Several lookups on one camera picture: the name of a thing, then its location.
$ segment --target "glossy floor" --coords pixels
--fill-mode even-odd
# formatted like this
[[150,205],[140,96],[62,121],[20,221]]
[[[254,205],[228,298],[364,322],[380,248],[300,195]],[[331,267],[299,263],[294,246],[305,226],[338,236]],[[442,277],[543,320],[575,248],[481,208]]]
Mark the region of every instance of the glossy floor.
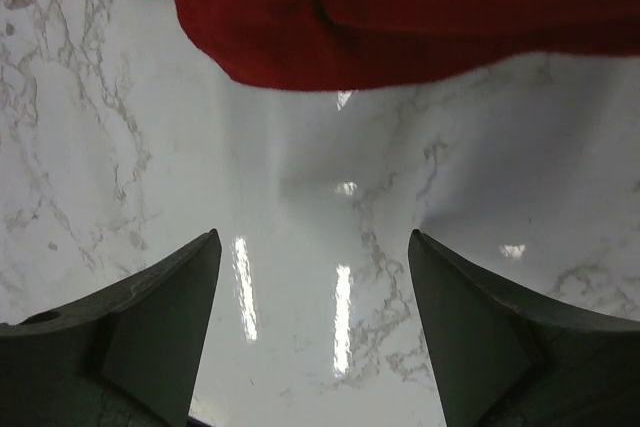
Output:
[[414,227],[640,319],[640,61],[532,55],[447,82],[230,82],[169,0],[1,0],[0,320],[217,228],[194,414],[218,427],[444,426]]

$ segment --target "marble floor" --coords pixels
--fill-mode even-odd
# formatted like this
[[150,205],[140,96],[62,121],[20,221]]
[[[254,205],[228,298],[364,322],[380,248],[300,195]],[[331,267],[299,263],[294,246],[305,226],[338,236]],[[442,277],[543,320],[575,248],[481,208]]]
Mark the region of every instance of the marble floor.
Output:
[[371,92],[232,83],[170,0],[0,0],[0,321],[217,228],[193,415],[444,426],[409,277],[420,227],[640,319],[640,61],[531,55]]

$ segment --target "dark gray object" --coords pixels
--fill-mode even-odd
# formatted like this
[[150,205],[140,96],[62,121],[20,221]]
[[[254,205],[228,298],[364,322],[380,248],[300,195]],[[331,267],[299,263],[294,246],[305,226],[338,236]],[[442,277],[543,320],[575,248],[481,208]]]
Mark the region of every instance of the dark gray object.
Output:
[[409,264],[448,427],[637,427],[640,323],[573,307],[415,231]]
[[212,231],[83,299],[0,324],[0,426],[184,427],[220,254]]

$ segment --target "red cloth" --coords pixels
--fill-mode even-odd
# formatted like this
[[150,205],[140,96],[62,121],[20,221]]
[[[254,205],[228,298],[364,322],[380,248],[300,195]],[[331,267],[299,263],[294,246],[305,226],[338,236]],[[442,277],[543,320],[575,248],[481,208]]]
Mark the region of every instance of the red cloth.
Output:
[[347,90],[442,79],[530,51],[640,53],[640,0],[175,0],[236,81]]

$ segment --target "hole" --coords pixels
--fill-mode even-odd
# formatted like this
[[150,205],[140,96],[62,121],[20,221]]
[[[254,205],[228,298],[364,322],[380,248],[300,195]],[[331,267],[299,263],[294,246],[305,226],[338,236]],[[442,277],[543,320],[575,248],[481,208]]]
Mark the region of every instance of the hole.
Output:
[[56,312],[55,310],[48,310],[46,312],[40,312],[39,314],[32,315],[20,325],[42,324],[44,322],[55,320],[58,317],[60,317],[60,312]]

